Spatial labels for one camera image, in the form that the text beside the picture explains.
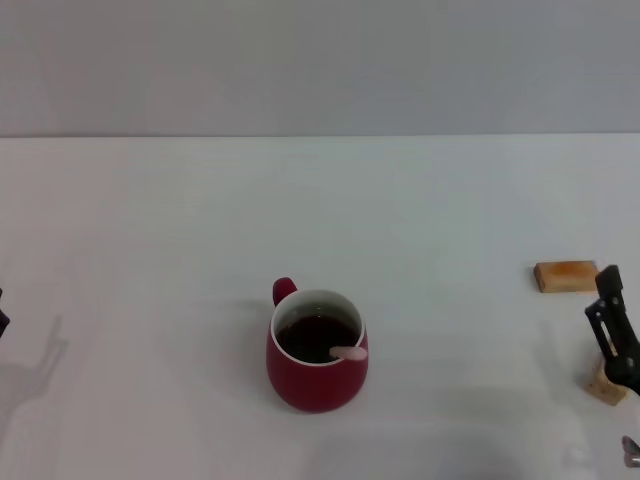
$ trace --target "red mug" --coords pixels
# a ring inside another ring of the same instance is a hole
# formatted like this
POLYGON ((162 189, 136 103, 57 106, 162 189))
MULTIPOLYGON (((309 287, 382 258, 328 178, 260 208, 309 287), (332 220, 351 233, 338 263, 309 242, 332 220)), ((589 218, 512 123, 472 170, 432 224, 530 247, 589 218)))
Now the red mug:
POLYGON ((337 359, 328 363, 307 363, 286 353, 278 344, 277 332, 284 321, 295 318, 303 307, 329 305, 339 310, 359 331, 356 347, 369 351, 367 332, 356 307, 347 298, 329 290, 298 290, 290 278, 273 284, 276 309, 267 337, 267 373, 276 392, 289 405, 307 412, 326 412, 341 407, 362 387, 369 359, 337 359))

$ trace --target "gray wall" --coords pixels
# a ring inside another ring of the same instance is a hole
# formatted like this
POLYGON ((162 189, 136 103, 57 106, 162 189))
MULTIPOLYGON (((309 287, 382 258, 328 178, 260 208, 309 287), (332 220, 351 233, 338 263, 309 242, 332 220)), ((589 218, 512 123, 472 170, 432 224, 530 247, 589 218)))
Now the gray wall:
POLYGON ((0 0, 0 135, 593 131, 638 0, 0 0))

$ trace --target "dark liquid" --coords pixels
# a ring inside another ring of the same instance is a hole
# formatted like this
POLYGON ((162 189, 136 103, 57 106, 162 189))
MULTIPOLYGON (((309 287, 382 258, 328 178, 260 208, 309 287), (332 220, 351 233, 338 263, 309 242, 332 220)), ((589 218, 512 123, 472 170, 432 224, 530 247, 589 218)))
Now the dark liquid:
POLYGON ((355 345, 358 332, 336 318, 313 315, 284 327, 276 339, 285 352, 298 360, 328 363, 336 360, 329 355, 329 349, 355 345))

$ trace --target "white background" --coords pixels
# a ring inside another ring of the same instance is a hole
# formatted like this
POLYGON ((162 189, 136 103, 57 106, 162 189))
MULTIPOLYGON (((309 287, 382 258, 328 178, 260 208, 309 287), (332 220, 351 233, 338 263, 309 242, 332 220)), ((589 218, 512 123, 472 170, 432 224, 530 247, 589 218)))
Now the white background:
POLYGON ((640 131, 636 0, 0 0, 0 135, 640 131))
POLYGON ((640 137, 0 141, 0 478, 626 479, 579 384, 620 265, 640 317, 640 137), (343 293, 370 334, 344 408, 264 367, 271 284, 343 293))

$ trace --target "mug handle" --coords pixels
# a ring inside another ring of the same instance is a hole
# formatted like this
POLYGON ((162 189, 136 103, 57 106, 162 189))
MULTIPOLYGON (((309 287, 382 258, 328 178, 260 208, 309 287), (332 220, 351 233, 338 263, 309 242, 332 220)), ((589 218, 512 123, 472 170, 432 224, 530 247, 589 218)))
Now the mug handle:
POLYGON ((277 307, 285 297, 297 291, 298 287, 289 277, 279 278, 273 284, 273 304, 277 307))

